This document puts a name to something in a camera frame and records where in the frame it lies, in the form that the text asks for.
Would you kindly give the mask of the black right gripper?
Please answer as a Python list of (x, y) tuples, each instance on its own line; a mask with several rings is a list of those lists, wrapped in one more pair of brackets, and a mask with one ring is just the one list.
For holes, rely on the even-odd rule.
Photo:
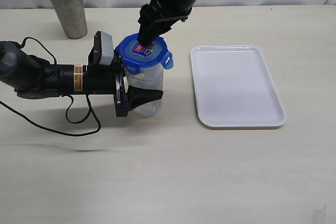
[(145, 4), (140, 9), (140, 24), (138, 42), (141, 46), (147, 47), (158, 36), (166, 33), (177, 21), (185, 22), (188, 19), (191, 9), (186, 12), (171, 11), (162, 6)]

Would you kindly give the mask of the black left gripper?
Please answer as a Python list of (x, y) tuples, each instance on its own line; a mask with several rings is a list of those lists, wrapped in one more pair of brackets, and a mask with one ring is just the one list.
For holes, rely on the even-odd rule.
[(125, 72), (118, 51), (113, 51), (113, 58), (108, 66), (94, 62), (98, 51), (93, 50), (88, 56), (85, 76), (85, 93), (111, 94), (117, 117), (126, 117), (129, 110), (134, 110), (149, 102), (162, 99), (162, 90), (142, 89), (128, 86), (125, 90)]

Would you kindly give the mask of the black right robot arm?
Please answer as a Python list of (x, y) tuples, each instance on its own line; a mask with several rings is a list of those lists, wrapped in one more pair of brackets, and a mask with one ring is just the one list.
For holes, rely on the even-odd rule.
[(137, 41), (147, 47), (171, 30), (179, 20), (185, 22), (197, 0), (150, 0), (140, 9)]

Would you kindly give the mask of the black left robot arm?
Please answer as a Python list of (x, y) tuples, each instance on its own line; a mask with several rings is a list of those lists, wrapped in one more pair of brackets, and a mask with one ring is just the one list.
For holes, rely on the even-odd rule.
[(111, 50), (110, 65), (102, 65), (103, 45), (99, 39), (87, 65), (59, 65), (22, 51), (14, 41), (1, 41), (1, 82), (24, 99), (45, 99), (67, 95), (112, 95), (117, 117), (162, 98), (161, 90), (124, 87), (121, 57)]

